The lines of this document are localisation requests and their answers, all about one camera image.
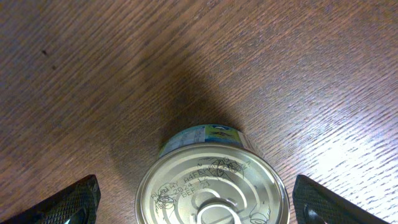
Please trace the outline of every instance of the silver lid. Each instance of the silver lid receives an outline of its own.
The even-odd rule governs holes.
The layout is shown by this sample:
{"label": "silver lid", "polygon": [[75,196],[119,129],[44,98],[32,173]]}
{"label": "silver lid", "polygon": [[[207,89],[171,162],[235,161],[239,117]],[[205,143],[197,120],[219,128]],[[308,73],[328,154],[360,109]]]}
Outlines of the silver lid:
{"label": "silver lid", "polygon": [[185,146],[159,159],[136,195],[138,223],[288,223],[289,199],[272,167],[222,144]]}

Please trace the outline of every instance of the brown wood grain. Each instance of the brown wood grain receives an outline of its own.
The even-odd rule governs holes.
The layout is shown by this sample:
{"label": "brown wood grain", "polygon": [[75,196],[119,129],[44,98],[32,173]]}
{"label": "brown wood grain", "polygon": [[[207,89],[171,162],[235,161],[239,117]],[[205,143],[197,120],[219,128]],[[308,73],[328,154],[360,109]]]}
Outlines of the brown wood grain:
{"label": "brown wood grain", "polygon": [[95,174],[97,223],[135,223],[159,146],[219,123],[290,196],[305,174],[398,223],[397,1],[6,1],[0,21],[0,220]]}

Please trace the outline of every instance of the black plastic object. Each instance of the black plastic object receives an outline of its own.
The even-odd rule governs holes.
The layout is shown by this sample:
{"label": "black plastic object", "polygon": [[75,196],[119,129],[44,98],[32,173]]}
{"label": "black plastic object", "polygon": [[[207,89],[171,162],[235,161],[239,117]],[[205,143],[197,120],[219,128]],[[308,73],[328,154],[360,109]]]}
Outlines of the black plastic object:
{"label": "black plastic object", "polygon": [[88,175],[1,224],[94,224],[100,198],[95,175]]}
{"label": "black plastic object", "polygon": [[298,224],[387,223],[304,175],[297,176],[293,204]]}

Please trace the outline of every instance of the colorful label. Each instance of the colorful label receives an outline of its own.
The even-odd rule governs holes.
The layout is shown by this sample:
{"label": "colorful label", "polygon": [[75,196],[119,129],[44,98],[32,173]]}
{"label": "colorful label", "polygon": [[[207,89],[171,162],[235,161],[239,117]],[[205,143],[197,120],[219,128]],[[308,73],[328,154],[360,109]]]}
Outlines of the colorful label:
{"label": "colorful label", "polygon": [[240,131],[218,124],[205,124],[185,129],[173,136],[162,147],[159,157],[190,144],[215,142],[252,149],[247,137]]}

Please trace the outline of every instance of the black object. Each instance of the black object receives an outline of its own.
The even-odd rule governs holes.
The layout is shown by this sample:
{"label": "black object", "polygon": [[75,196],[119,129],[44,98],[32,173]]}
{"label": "black object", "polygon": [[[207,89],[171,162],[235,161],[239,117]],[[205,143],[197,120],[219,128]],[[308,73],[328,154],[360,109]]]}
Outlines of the black object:
{"label": "black object", "polygon": [[387,223],[304,175],[297,176],[293,204],[298,224]]}
{"label": "black object", "polygon": [[1,224],[94,224],[100,198],[95,175],[88,175]]}

